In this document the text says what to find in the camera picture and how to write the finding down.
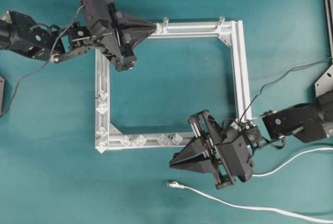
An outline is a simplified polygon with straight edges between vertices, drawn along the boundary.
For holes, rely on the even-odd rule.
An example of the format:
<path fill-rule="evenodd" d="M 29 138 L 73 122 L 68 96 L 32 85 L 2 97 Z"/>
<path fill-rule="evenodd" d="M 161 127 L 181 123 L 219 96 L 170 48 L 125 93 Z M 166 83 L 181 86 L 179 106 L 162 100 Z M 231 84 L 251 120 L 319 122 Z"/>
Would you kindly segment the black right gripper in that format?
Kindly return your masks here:
<path fill-rule="evenodd" d="M 225 127 L 219 125 L 208 110 L 198 112 L 188 119 L 195 136 L 191 141 L 179 152 L 175 153 L 169 162 L 169 167 L 173 169 L 187 170 L 197 173 L 211 173 L 215 187 L 217 189 L 226 188 L 236 183 L 227 169 L 224 159 L 219 155 L 216 145 L 222 141 Z M 246 129 L 235 128 L 242 134 L 247 143 L 252 160 L 252 168 L 254 166 L 254 140 L 250 138 L 250 133 Z"/>

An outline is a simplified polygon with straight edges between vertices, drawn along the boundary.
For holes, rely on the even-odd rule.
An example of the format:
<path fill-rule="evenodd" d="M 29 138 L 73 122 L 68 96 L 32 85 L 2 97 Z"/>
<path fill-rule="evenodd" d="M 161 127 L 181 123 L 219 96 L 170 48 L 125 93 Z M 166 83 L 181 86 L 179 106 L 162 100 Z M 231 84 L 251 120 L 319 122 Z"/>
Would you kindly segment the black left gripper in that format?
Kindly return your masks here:
<path fill-rule="evenodd" d="M 96 37 L 102 54 L 118 72 L 134 68 L 136 56 L 133 49 L 157 29 L 156 24 L 116 11 L 114 3 L 107 3 L 112 19 L 113 31 Z"/>

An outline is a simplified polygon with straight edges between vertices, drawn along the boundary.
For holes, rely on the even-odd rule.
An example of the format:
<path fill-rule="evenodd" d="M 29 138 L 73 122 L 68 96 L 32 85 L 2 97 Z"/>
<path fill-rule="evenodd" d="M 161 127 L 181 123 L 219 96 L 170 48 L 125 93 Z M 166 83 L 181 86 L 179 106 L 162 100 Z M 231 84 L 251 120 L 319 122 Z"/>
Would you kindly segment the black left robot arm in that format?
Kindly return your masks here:
<path fill-rule="evenodd" d="M 7 11 L 1 17 L 1 49 L 54 63 L 96 49 L 122 72 L 133 69 L 137 60 L 133 49 L 157 29 L 154 23 L 117 11 L 113 1 L 82 0 L 79 10 L 86 25 L 75 21 L 68 28 Z"/>

